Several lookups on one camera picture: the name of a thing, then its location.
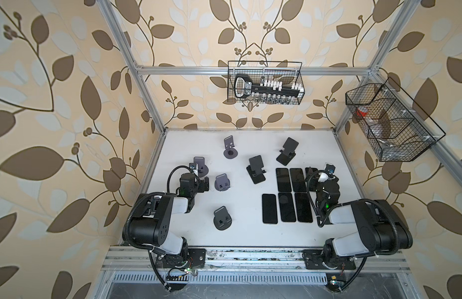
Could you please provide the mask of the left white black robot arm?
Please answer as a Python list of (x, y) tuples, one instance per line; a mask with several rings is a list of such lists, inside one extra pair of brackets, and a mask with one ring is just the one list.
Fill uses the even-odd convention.
[(171, 232), (171, 216), (188, 214), (195, 197), (209, 190), (209, 179), (200, 177), (197, 163), (175, 167), (167, 179), (167, 191), (142, 193), (125, 222), (123, 241), (137, 249), (186, 260), (187, 240)]

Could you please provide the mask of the black phone stand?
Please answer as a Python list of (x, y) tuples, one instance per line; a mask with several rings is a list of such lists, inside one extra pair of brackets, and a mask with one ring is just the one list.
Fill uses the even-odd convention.
[(301, 168), (290, 168), (292, 188), (295, 193), (305, 193), (306, 183), (304, 172)]
[(276, 169), (277, 186), (280, 193), (292, 192), (292, 183), (290, 180), (290, 172), (287, 168)]

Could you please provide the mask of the black phone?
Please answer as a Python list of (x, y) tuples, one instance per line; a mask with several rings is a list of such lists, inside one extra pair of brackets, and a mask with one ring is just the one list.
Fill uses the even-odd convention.
[(315, 192), (320, 176), (319, 171), (317, 168), (306, 168), (306, 171), (307, 175), (305, 178), (305, 183), (307, 185), (307, 189), (311, 192)]
[(313, 222), (313, 209), (306, 193), (295, 193), (297, 221), (300, 223)]
[(278, 224), (277, 198), (274, 194), (262, 194), (262, 221), (264, 224)]
[(278, 193), (281, 220), (284, 223), (297, 221), (292, 193)]

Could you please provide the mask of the grey round stand front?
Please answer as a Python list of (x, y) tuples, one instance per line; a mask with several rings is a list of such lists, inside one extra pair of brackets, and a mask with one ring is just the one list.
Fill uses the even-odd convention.
[(225, 206), (214, 211), (213, 222), (216, 229), (220, 231), (226, 230), (232, 225), (232, 218)]

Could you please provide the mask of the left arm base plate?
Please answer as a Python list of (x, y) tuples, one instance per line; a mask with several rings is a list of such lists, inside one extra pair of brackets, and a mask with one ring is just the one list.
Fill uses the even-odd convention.
[(184, 248), (177, 255), (159, 255), (156, 265), (159, 268), (185, 269), (185, 268), (203, 268), (206, 263), (207, 250), (204, 248)]

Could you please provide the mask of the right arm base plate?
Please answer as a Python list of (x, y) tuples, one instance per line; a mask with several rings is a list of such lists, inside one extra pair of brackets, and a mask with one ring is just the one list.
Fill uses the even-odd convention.
[(307, 270), (356, 270), (352, 258), (340, 257), (336, 254), (325, 256), (319, 249), (303, 250), (302, 258)]

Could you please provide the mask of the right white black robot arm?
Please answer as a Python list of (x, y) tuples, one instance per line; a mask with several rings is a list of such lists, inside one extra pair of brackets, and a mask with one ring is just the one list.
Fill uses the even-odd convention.
[(354, 224), (357, 231), (325, 241), (319, 258), (324, 264), (335, 260), (394, 255), (410, 249), (414, 239), (405, 222), (385, 200), (357, 199), (339, 202), (339, 179), (330, 170), (310, 169), (305, 186), (318, 227)]

